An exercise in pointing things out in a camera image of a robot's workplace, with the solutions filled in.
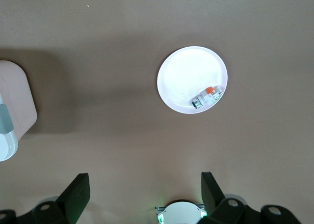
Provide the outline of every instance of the screw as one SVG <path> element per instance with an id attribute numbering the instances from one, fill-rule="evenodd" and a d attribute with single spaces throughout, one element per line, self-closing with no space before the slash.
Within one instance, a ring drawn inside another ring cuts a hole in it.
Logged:
<path id="1" fill-rule="evenodd" d="M 232 207 L 238 207 L 239 204 L 234 199 L 229 199 L 228 204 Z"/>
<path id="2" fill-rule="evenodd" d="M 280 210 L 276 207 L 269 207 L 268 210 L 274 215 L 281 215 Z"/>
<path id="3" fill-rule="evenodd" d="M 47 210 L 47 209 L 49 209 L 49 208 L 50 208 L 50 205 L 49 205 L 49 204 L 45 204 L 45 205 L 43 205 L 43 206 L 40 207 L 40 210 L 41 210 L 41 211 L 44 211 L 44 210 Z"/>

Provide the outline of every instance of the green light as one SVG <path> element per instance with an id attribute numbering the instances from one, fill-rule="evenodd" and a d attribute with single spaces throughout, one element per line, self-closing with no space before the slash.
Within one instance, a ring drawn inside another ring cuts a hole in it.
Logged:
<path id="1" fill-rule="evenodd" d="M 207 216 L 207 213 L 206 213 L 206 212 L 201 211 L 201 218 L 206 217 L 206 216 Z"/>
<path id="2" fill-rule="evenodd" d="M 160 222 L 160 224 L 163 224 L 163 214 L 158 216 L 158 221 Z"/>

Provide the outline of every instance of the round white device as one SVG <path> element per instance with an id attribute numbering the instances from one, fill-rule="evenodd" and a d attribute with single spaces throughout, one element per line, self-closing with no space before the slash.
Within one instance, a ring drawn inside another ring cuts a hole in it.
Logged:
<path id="1" fill-rule="evenodd" d="M 206 211 L 190 202 L 170 204 L 158 214 L 159 224 L 197 224 Z"/>

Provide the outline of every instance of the white round plate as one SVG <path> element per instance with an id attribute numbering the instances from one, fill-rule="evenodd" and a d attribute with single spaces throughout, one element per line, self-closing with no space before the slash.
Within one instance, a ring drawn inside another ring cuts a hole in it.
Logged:
<path id="1" fill-rule="evenodd" d="M 167 106 L 177 112 L 192 114 L 206 111 L 219 101 L 194 108 L 192 100 L 201 91 L 219 85 L 224 93 L 227 81 L 226 66 L 215 52 L 205 47 L 190 46 L 173 52 L 164 61 L 158 73 L 157 87 Z"/>

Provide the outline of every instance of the orange switch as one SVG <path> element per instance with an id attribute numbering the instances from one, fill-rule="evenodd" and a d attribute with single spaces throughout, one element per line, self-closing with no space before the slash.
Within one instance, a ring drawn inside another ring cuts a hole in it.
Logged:
<path id="1" fill-rule="evenodd" d="M 210 87 L 206 88 L 205 91 L 206 91 L 206 93 L 207 93 L 208 95 L 210 95 L 210 94 L 214 91 L 214 87 L 210 86 Z"/>

